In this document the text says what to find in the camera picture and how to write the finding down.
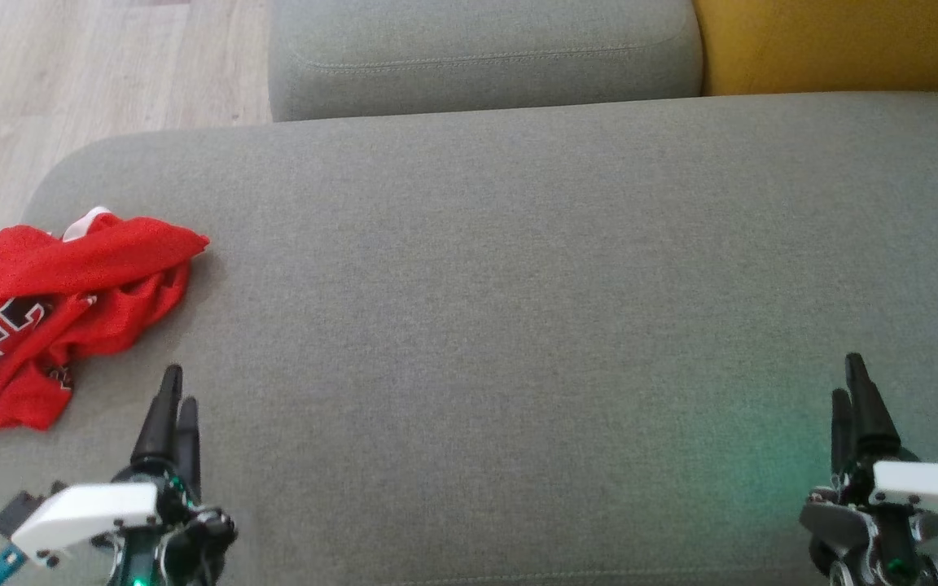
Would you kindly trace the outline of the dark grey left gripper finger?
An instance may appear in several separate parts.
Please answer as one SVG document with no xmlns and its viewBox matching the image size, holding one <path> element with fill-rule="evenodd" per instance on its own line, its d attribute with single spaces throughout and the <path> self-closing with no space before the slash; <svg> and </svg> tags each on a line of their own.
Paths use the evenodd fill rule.
<svg viewBox="0 0 938 586">
<path fill-rule="evenodd" d="M 197 400 L 182 401 L 175 427 L 175 465 L 189 496 L 201 498 L 200 431 Z"/>
<path fill-rule="evenodd" d="M 163 474 L 169 479 L 179 476 L 176 437 L 182 379 L 179 365 L 169 365 L 164 371 L 159 392 L 152 398 L 131 453 L 131 470 L 135 474 Z"/>
</svg>

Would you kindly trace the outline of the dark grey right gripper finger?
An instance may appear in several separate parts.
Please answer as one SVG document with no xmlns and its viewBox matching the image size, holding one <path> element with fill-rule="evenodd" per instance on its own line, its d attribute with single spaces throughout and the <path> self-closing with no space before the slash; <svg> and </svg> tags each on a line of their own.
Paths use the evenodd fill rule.
<svg viewBox="0 0 938 586">
<path fill-rule="evenodd" d="M 848 440 L 845 463 L 853 468 L 901 459 L 901 437 L 863 356 L 845 357 Z"/>
<path fill-rule="evenodd" d="M 848 391 L 831 393 L 831 476 L 841 481 L 855 462 L 853 450 L 853 405 Z"/>
</svg>

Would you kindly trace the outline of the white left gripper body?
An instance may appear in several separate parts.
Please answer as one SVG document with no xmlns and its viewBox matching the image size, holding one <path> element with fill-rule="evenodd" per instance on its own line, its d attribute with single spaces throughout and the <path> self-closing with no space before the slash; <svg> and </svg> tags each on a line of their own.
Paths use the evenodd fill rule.
<svg viewBox="0 0 938 586">
<path fill-rule="evenodd" d="M 215 585 L 237 537 L 232 516 L 202 505 L 178 472 L 124 470 L 46 497 L 11 544 L 52 568 L 72 546 L 99 540 L 114 556 L 108 585 Z"/>
</svg>

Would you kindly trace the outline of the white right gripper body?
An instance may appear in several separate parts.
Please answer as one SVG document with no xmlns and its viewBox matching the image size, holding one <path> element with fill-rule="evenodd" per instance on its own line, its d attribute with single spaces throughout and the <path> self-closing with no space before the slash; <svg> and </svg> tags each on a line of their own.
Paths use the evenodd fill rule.
<svg viewBox="0 0 938 586">
<path fill-rule="evenodd" d="M 938 585 L 938 463 L 882 461 L 805 497 L 798 522 L 830 585 Z"/>
</svg>

